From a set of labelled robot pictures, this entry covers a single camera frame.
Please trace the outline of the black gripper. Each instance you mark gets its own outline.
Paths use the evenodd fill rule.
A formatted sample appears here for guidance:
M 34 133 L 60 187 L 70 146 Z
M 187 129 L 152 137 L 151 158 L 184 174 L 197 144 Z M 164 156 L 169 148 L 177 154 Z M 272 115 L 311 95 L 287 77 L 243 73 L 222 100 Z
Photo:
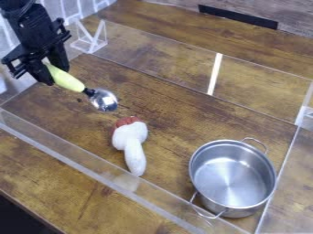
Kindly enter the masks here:
M 45 7 L 37 3 L 0 3 L 0 12 L 20 41 L 1 58 L 1 63 L 14 79 L 29 73 L 37 82 L 52 86 L 42 59 L 62 71 L 69 70 L 64 42 L 70 35 L 64 28 L 64 20 L 57 18 L 52 21 Z

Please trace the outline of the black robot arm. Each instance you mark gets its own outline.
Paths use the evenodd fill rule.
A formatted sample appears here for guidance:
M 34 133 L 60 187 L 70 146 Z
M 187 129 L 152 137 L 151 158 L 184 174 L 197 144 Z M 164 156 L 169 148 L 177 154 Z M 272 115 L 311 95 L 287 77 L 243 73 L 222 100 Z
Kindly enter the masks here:
M 70 34 L 64 28 L 64 20 L 52 21 L 36 0 L 0 0 L 0 12 L 20 41 L 1 58 L 1 63 L 14 79 L 29 73 L 37 82 L 50 86 L 54 81 L 42 59 L 60 70 L 69 70 L 64 42 Z

